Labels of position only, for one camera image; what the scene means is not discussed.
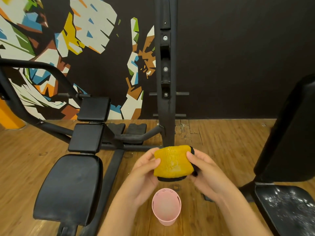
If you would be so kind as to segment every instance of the pink plastic container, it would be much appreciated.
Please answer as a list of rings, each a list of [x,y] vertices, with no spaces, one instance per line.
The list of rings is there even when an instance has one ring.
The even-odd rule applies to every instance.
[[[162,225],[172,225],[176,221],[181,210],[179,195],[169,188],[160,189],[153,196],[152,210]]]

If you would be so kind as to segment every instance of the vertical metal upright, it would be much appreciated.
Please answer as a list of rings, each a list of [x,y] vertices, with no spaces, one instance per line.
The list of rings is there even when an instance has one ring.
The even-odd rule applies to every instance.
[[[159,124],[165,128],[163,146],[175,143],[176,38],[178,0],[154,0],[155,58]]]

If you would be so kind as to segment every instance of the orange pillar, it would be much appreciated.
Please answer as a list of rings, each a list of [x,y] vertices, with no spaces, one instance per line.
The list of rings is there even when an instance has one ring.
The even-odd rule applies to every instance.
[[[25,123],[14,115],[2,99],[0,99],[0,124],[6,129],[19,129],[25,126]]]

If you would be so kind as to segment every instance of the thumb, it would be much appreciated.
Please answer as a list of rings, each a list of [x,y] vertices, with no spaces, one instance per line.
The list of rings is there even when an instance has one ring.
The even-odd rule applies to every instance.
[[[158,167],[158,165],[160,164],[161,159],[157,158],[155,160],[149,161],[148,163],[146,163],[145,165],[138,167],[136,169],[137,174],[139,175],[145,175],[147,174],[149,171],[154,170],[155,168]]]
[[[187,159],[193,163],[194,165],[198,166],[200,170],[204,170],[205,167],[207,166],[207,163],[195,155],[193,155],[191,152],[186,153]]]

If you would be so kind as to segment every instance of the hand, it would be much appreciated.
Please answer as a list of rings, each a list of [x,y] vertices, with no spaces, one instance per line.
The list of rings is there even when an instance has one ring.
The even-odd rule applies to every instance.
[[[135,163],[132,171],[117,192],[123,200],[139,208],[152,194],[158,184],[153,170],[160,164],[161,159],[155,159],[154,153],[159,148],[152,148],[141,156]]]
[[[188,178],[204,195],[218,203],[224,195],[237,190],[236,186],[207,154],[194,150],[195,155],[187,152],[187,159],[198,166],[200,172],[197,177],[189,175]]]

